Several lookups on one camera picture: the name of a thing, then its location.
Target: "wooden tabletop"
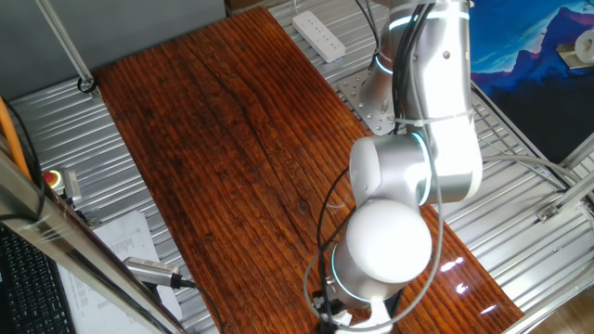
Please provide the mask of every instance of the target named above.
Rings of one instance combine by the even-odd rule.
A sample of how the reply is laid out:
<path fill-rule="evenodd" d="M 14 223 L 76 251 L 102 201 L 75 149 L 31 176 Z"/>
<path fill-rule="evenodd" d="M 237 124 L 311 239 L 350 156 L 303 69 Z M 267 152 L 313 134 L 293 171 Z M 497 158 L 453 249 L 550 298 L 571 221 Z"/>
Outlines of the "wooden tabletop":
<path fill-rule="evenodd" d="M 309 333 L 303 272 L 316 217 L 369 135 L 270 14 L 256 8 L 97 72 L 194 279 L 233 333 Z M 354 206 L 330 200 L 327 238 Z M 436 214 L 422 214 L 436 233 Z M 445 228 L 442 269 L 402 333 L 500 333 L 522 316 Z M 406 307 L 427 273 L 407 288 Z M 319 289 L 315 276 L 310 289 Z"/>

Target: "gray panel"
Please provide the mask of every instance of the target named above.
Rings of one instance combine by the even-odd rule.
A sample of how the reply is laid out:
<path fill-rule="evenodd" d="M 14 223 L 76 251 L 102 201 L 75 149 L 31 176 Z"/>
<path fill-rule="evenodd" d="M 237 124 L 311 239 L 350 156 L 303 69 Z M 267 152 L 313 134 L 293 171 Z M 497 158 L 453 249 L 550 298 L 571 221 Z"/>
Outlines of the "gray panel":
<path fill-rule="evenodd" d="M 225 18 L 223 0 L 52 0 L 90 69 Z M 75 77 L 33 0 L 0 1 L 0 94 L 14 98 Z"/>

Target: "white paper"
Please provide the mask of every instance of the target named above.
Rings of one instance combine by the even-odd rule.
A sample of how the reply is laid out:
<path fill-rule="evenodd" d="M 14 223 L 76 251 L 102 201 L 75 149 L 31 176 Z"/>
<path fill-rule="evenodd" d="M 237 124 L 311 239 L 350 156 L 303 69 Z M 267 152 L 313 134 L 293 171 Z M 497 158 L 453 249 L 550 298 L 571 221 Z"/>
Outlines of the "white paper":
<path fill-rule="evenodd" d="M 134 256 L 159 261 L 152 243 L 149 225 L 144 214 L 131 212 L 124 217 L 95 229 L 95 234 L 105 242 L 120 260 Z M 72 322 L 82 334 L 141 334 L 150 333 L 124 311 L 111 304 L 68 270 L 58 266 L 62 284 L 71 308 Z M 171 288 L 157 287 L 163 305 L 177 318 L 182 310 Z"/>

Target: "keyboard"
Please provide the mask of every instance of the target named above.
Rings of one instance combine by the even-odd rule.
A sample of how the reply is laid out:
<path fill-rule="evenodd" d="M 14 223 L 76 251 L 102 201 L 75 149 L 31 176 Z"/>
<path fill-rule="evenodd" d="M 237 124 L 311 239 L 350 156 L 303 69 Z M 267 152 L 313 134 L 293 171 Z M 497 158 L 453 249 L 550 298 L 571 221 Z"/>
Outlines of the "keyboard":
<path fill-rule="evenodd" d="M 3 333 L 74 333 L 56 263 L 2 224 L 0 274 Z"/>

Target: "electrical outlet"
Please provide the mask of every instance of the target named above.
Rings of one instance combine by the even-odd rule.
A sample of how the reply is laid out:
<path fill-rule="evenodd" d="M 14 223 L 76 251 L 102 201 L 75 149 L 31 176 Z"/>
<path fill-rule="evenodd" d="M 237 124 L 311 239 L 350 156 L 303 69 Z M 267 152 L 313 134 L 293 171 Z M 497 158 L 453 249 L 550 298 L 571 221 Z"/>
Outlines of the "electrical outlet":
<path fill-rule="evenodd" d="M 344 44 L 310 11 L 293 17 L 293 27 L 326 62 L 334 61 L 346 53 Z"/>

